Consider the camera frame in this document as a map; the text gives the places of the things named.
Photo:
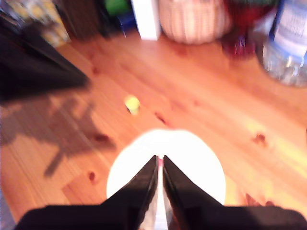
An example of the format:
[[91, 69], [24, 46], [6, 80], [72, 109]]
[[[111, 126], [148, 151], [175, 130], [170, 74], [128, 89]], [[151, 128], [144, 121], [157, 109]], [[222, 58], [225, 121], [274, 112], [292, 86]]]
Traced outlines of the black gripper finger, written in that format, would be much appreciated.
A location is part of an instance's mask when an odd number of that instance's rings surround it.
[[222, 204], [193, 183], [168, 156], [163, 158], [163, 187], [182, 230], [223, 230]]
[[89, 78], [83, 73], [58, 68], [0, 68], [0, 103], [23, 99], [50, 91], [85, 87]]
[[87, 84], [88, 77], [41, 36], [38, 26], [0, 24], [0, 61], [21, 84]]
[[103, 230], [139, 230], [158, 187], [156, 155], [121, 189], [101, 204]]

